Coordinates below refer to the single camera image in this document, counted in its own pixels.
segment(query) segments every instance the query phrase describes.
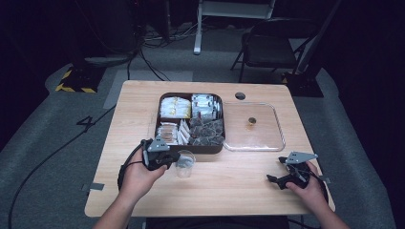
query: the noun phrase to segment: yellow and black tape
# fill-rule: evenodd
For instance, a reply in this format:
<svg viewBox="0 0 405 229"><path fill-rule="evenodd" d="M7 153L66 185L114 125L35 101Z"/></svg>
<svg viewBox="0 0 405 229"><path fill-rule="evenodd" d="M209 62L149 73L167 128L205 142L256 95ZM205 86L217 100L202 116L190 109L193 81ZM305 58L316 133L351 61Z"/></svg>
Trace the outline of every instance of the yellow and black tape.
<svg viewBox="0 0 405 229"><path fill-rule="evenodd" d="M104 71L105 69L80 72L71 67L65 72L55 90L69 93L96 93Z"/></svg>

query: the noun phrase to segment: hand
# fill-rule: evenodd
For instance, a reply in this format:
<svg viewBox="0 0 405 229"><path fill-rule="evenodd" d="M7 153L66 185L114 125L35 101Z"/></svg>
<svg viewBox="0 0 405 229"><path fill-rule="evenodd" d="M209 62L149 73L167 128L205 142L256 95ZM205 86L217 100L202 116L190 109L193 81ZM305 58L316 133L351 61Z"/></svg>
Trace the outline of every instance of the hand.
<svg viewBox="0 0 405 229"><path fill-rule="evenodd" d="M142 161L142 149L137 150L131 162ZM166 171L167 166L163 165L155 171L149 171L142 163L135 163L127 167L122 187L119 192L128 200L138 201L152 188L154 182Z"/></svg>
<svg viewBox="0 0 405 229"><path fill-rule="evenodd" d="M310 170L318 176L317 168L309 161L307 161L307 164ZM321 186L315 177L310 176L308 186L305 189L300 188L292 182L288 182L286 186L289 188L289 190L300 197L312 212L320 211L325 209L325 207L329 208L327 202L325 201Z"/></svg>

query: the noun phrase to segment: transparent container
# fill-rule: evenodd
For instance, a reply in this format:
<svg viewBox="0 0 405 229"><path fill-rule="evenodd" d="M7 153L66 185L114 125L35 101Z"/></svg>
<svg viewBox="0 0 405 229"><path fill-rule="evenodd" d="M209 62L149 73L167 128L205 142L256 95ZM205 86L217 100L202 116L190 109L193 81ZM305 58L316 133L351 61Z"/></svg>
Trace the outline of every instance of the transparent container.
<svg viewBox="0 0 405 229"><path fill-rule="evenodd" d="M224 102L224 146L230 151L282 151L286 146L273 106Z"/></svg>

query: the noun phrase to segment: dark background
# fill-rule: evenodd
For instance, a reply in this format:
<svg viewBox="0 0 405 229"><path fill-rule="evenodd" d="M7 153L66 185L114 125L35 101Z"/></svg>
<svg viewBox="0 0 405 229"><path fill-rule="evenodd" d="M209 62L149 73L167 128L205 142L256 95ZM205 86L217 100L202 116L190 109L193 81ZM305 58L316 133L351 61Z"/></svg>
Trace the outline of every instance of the dark background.
<svg viewBox="0 0 405 229"><path fill-rule="evenodd" d="M92 1L78 2L97 28ZM46 1L45 5L44 1L28 0L0 3L0 149L48 95L44 87L46 78L74 62L72 52L83 57L106 54L75 2L58 3L72 23L70 28L59 28L60 24L50 20L52 14ZM196 3L172 0L171 4L176 6L170 9L172 24L195 20L195 10L187 8L195 9ZM405 140L402 134L405 127L404 10L402 1L343 0L306 72L308 77L315 77L324 68L335 81L363 148L387 188L398 228L404 228L400 213L404 212L405 203L402 195L405 171L401 160ZM135 23L157 23L156 27L165 23L145 10L138 11L138 15L144 13ZM121 32L133 24L134 21L120 24L124 30ZM62 44L63 30L74 31L75 47L66 48Z"/></svg>

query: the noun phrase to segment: chair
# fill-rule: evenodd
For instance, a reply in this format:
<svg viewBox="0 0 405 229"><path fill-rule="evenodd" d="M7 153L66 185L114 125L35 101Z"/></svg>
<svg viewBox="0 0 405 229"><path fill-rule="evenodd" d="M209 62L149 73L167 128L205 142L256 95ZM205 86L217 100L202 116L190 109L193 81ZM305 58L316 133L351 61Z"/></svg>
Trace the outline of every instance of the chair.
<svg viewBox="0 0 405 229"><path fill-rule="evenodd" d="M253 26L242 37L242 49L230 70L242 63L239 82L242 81L245 65L256 68L292 69L295 74L305 46L318 33L318 25L309 19L270 18ZM289 39L303 39L293 50Z"/></svg>

